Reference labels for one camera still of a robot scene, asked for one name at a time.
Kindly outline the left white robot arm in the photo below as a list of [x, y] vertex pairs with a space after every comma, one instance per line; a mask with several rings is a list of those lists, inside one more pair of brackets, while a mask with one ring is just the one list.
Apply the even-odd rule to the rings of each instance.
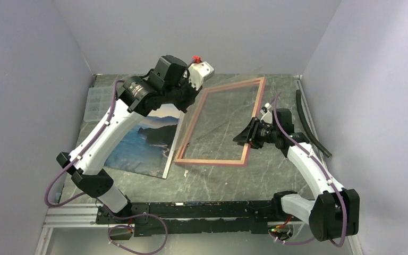
[[77, 188], [107, 207], [112, 219], [126, 222], [132, 215], [132, 204], [103, 169], [106, 159], [134, 126], [162, 105], [172, 104], [186, 113], [214, 71], [199, 57], [188, 64], [164, 55], [147, 74], [116, 80], [103, 118], [74, 150], [59, 153], [57, 162]]

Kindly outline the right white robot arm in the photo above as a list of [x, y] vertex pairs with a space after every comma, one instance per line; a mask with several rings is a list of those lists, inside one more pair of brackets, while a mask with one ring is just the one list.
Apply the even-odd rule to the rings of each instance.
[[260, 149], [269, 143], [279, 149], [304, 177], [313, 199], [295, 191], [275, 193], [271, 214], [276, 220], [289, 215], [310, 227], [314, 239], [333, 241], [359, 232], [360, 196], [354, 189], [346, 189], [315, 156], [309, 139], [296, 132], [289, 109], [267, 110], [262, 117], [253, 117], [249, 124], [233, 138], [240, 146]]

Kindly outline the clear acrylic sheet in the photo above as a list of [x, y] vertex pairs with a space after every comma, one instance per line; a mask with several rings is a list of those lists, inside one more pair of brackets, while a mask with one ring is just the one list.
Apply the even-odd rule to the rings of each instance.
[[216, 74], [205, 84], [205, 99], [197, 115], [186, 119], [195, 125], [183, 159], [239, 160], [243, 147], [233, 142], [252, 118], [260, 85], [247, 80], [260, 77], [261, 68], [241, 74]]

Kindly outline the wooden picture frame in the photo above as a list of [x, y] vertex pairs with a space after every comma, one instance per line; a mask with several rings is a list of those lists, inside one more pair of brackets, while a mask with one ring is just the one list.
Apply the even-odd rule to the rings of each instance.
[[[256, 99], [256, 103], [255, 103], [255, 108], [252, 112], [252, 118], [255, 117], [258, 114], [258, 111], [261, 108], [261, 102], [262, 102], [262, 98], [263, 98], [263, 94], [264, 94], [264, 90], [265, 90], [265, 86], [266, 86], [266, 79], [264, 77], [259, 77], [253, 80], [247, 80], [244, 82], [244, 85], [247, 85], [249, 83], [258, 83], [260, 85], [259, 90], [258, 90], [258, 94], [257, 94], [257, 99]], [[186, 143], [188, 142], [190, 135], [191, 135], [191, 130], [195, 125], [195, 120], [192, 120], [192, 123], [190, 126], [186, 126], [186, 119], [188, 117], [191, 116], [196, 116], [197, 115], [197, 107], [201, 107], [203, 102], [204, 102], [204, 98], [203, 95], [205, 94], [205, 89], [203, 90], [203, 92], [201, 93], [201, 95], [198, 98], [197, 103], [194, 105], [194, 107], [192, 108], [192, 111], [190, 114], [188, 114], [188, 116], [185, 118], [185, 121], [182, 125], [183, 128], [183, 133], [181, 134], [181, 139], [180, 139], [180, 143], [178, 144], [178, 148], [174, 157], [174, 163], [177, 165], [205, 165], [205, 166], [245, 166], [247, 164], [248, 161], [248, 155], [249, 155], [249, 151], [250, 151], [250, 145], [249, 144], [243, 144], [240, 145], [243, 147], [243, 153], [242, 153], [242, 157], [239, 160], [209, 160], [209, 159], [183, 159], [183, 154], [185, 152], [185, 147], [186, 147]]]

